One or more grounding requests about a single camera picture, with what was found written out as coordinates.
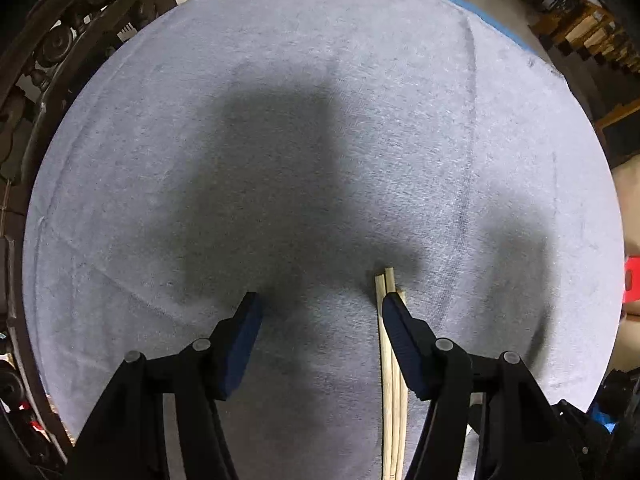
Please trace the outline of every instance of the round table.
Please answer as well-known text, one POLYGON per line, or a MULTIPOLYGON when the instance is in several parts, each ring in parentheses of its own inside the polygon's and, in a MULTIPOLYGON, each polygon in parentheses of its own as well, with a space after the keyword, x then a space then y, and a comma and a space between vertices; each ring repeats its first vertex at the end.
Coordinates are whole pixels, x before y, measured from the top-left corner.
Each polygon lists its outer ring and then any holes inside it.
MULTIPOLYGON (((605 157, 553 67, 447 0, 189 0, 82 90, 28 214, 24 303, 73 434, 124 353, 266 314, 220 412, 240 478, 380 477, 373 273, 587 408, 616 333, 605 157)), ((406 464, 426 406, 410 394, 406 464)))

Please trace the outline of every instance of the chopstick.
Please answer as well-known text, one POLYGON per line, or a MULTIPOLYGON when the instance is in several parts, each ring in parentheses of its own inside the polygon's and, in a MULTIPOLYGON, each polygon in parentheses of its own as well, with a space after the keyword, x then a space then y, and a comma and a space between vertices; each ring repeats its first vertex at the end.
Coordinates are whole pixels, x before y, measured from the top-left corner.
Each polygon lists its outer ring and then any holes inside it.
MULTIPOLYGON (((382 319, 382 301, 389 292, 396 292, 396 277, 391 267, 375 277, 382 368, 382 480, 402 480, 408 390, 398 360, 391 348, 382 319)), ((398 290, 406 304, 406 295, 398 290)))

